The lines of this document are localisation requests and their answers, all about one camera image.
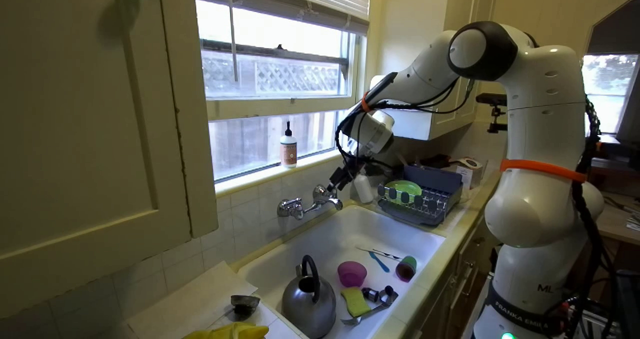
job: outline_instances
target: white sink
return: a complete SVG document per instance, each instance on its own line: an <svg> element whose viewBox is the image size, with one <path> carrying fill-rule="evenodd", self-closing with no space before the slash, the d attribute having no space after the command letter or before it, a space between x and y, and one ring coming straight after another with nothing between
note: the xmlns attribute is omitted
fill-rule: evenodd
<svg viewBox="0 0 640 339"><path fill-rule="evenodd" d="M337 319L325 338L365 339L391 314L398 300L390 309L363 319L356 327L343 325L340 319L349 319L351 316L344 298L340 295L344 287L338 279L338 265L346 260L361 263L367 271L362 287L380 291L391 285L402 298L410 284L403 282L396 275L395 268L398 262L378 255L390 269L389 273L385 273L368 252L358 250L355 246L374 248L398 257L411 255L417 261L415 279L443 241L442 236L352 205L243 266L238 275L258 288L257 293L264 302L281 312L282 293L290 280L296 276L295 266L300 264L305 254L311 255L320 276L333 287L338 304Z"/></svg>

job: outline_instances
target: blue dish rack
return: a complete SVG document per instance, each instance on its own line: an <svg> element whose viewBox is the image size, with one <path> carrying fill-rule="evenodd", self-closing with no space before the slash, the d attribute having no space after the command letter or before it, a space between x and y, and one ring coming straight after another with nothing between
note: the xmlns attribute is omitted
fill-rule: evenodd
<svg viewBox="0 0 640 339"><path fill-rule="evenodd" d="M418 184L422 194L411 195L380 184L377 187L380 195L377 204L387 214L403 221L436 227L460 201L462 175L457 172L405 165L402 179ZM391 201L398 198L402 204Z"/></svg>

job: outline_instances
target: green plate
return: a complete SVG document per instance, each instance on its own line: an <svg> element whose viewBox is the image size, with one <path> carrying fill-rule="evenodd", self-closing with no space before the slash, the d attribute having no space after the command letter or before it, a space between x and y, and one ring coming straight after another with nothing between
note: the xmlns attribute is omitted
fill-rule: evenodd
<svg viewBox="0 0 640 339"><path fill-rule="evenodd" d="M395 181L387 182L385 186L389 189L396 189L396 191L408 193L409 203L414 202L414 197L412 196L423 195L423 189L415 182L409 181L409 180L395 180ZM405 204L404 202L402 202L402 199L400 199L400 193L398 193L398 195L395 198L391 198L389 196L389 193L386 193L386 198L391 203L400 204L400 205Z"/></svg>

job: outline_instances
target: green cup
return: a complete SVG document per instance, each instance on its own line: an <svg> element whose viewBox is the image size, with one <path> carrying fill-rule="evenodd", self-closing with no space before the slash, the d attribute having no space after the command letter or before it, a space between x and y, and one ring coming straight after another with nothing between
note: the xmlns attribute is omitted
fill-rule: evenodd
<svg viewBox="0 0 640 339"><path fill-rule="evenodd" d="M403 282L409 282L416 275L416 266L418 266L416 259L411 255L407 255L395 267L395 275Z"/></svg>

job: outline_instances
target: silver kettle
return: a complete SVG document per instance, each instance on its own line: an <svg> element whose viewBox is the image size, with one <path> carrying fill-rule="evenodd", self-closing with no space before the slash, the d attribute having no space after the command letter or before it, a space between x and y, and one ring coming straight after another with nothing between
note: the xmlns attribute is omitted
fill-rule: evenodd
<svg viewBox="0 0 640 339"><path fill-rule="evenodd" d="M282 294L282 315L310 339L322 338L336 322L336 294L331 284L318 275L311 255L295 267L297 277Z"/></svg>

